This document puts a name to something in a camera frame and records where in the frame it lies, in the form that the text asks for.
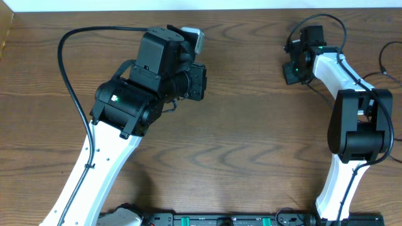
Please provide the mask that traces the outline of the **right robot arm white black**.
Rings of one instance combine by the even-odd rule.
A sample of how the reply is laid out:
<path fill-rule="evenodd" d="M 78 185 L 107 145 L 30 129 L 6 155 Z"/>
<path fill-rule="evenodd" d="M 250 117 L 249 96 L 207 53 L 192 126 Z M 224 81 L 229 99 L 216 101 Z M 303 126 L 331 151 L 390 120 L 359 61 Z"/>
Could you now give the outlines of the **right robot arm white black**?
<path fill-rule="evenodd" d="M 390 153 L 391 92 L 360 78 L 342 49 L 327 45 L 321 26 L 302 28 L 299 40 L 287 39 L 285 52 L 290 54 L 283 64 L 288 85 L 307 85 L 317 78 L 335 99 L 327 131 L 331 166 L 305 225 L 384 225 L 382 215 L 354 215 L 349 208 L 363 174 Z"/>

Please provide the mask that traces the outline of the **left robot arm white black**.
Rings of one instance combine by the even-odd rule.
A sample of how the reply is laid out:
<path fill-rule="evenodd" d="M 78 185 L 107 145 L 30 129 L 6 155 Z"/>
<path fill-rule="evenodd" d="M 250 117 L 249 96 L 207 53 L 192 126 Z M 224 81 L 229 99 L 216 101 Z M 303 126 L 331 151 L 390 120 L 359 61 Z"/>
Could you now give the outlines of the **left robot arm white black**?
<path fill-rule="evenodd" d="M 165 104 L 200 101 L 206 68 L 196 63 L 205 35 L 197 28 L 143 28 L 138 56 L 126 60 L 95 92 L 89 114 L 80 112 L 86 138 L 79 158 L 43 225 L 141 225 L 128 207 L 101 214 L 126 160 Z"/>

